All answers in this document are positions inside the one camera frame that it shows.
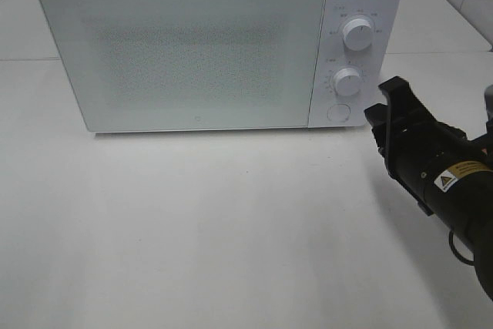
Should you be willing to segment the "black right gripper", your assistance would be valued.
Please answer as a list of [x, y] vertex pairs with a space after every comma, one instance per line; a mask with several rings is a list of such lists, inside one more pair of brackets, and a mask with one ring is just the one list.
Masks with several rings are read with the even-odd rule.
[[440, 176], [449, 166], [468, 158], [467, 136], [438, 122], [411, 90], [395, 76], [378, 86], [387, 105], [364, 110], [390, 177], [396, 180], [427, 214], [464, 216], [464, 197], [443, 191]]

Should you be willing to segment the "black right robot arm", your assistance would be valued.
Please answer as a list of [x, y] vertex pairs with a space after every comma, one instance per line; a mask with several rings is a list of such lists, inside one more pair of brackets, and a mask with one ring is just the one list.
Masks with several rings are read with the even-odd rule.
[[449, 229], [451, 252], [475, 269], [492, 295], [492, 121], [469, 139], [464, 131], [434, 118], [395, 76], [378, 86], [386, 103], [364, 111], [388, 175], [426, 215]]

